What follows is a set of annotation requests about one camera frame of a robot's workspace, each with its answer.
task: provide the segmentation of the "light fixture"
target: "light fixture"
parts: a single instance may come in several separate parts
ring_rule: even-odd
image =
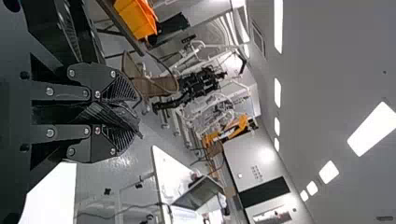
[[[277,138],[274,139],[274,147],[276,151],[279,151],[279,140],[277,140]]]
[[[280,108],[281,94],[282,94],[282,86],[280,85],[279,80],[275,78],[275,103],[278,108]]]
[[[277,136],[279,136],[280,135],[280,122],[277,117],[275,117],[274,124],[275,124],[275,133]]]
[[[326,165],[319,171],[319,176],[325,184],[330,183],[340,172],[337,167],[335,167],[332,161],[328,161]]]
[[[301,197],[301,199],[303,199],[303,202],[308,201],[308,198],[309,198],[309,197],[308,197],[308,193],[306,193],[305,190],[301,191],[300,197]]]
[[[314,196],[318,192],[318,186],[314,181],[309,182],[309,184],[306,186],[306,189],[311,196]]]
[[[283,0],[274,0],[274,44],[281,54],[283,49]]]
[[[381,102],[347,139],[347,143],[360,157],[395,129],[396,113]]]

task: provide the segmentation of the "black panel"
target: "black panel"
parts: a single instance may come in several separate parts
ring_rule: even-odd
[[[240,192],[239,198],[244,208],[248,208],[287,193],[290,193],[290,189],[285,178],[281,176],[280,178],[261,184],[253,189]]]

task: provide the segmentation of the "metal frame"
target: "metal frame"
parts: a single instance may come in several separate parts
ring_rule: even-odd
[[[134,50],[141,56],[145,56],[145,51],[143,50],[142,44],[134,38],[134,34],[128,28],[128,25],[116,11],[116,9],[112,5],[111,0],[96,0],[99,6],[103,9],[103,11],[107,14],[107,16],[114,22],[114,25],[119,29],[119,32],[108,31],[108,30],[98,30],[98,33],[104,33],[109,35],[122,35],[124,36],[128,42],[134,47]]]

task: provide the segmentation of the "ceiling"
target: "ceiling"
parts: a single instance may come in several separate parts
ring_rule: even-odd
[[[267,47],[267,60],[257,54],[251,60],[262,119],[274,137],[274,116],[279,116],[280,157],[297,190],[317,181],[329,160],[340,171],[306,202],[318,224],[373,224],[378,216],[396,217],[396,132],[360,158],[347,144],[383,98],[396,110],[394,8],[392,0],[284,0],[279,55],[273,1],[248,1]],[[274,77],[282,84],[281,109],[274,102]]]

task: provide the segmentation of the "orange object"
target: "orange object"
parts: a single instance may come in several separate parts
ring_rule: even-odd
[[[124,19],[136,39],[156,35],[158,20],[155,12],[145,0],[117,0],[114,8]]]

